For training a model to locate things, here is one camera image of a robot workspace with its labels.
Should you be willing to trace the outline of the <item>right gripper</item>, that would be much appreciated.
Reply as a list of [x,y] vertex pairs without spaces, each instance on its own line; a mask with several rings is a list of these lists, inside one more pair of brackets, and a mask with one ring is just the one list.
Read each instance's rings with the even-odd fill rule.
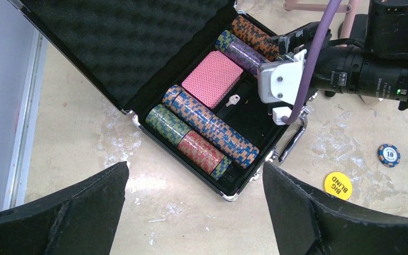
[[274,61],[292,60],[293,56],[303,49],[310,49],[320,22],[310,22],[291,32],[279,36],[272,36],[270,42],[278,54]]

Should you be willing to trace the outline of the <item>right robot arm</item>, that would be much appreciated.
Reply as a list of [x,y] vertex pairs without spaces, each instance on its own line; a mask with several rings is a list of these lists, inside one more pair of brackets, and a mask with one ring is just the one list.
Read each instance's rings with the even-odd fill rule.
[[320,22],[314,22],[269,41],[281,53],[300,44],[308,48],[305,75],[309,89],[333,94],[397,100],[408,109],[408,1],[371,1],[362,38],[329,40],[329,24],[340,5],[330,1]]

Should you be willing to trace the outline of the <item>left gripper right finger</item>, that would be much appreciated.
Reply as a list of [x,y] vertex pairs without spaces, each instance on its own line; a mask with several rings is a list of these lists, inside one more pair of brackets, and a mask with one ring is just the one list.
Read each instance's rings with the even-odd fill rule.
[[280,254],[408,254],[408,218],[339,199],[272,163],[263,188]]

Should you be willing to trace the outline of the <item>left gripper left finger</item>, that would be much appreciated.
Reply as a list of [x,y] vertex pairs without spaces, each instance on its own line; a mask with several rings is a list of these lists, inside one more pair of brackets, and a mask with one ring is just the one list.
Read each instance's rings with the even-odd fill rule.
[[126,162],[0,212],[0,254],[109,254],[125,201]]

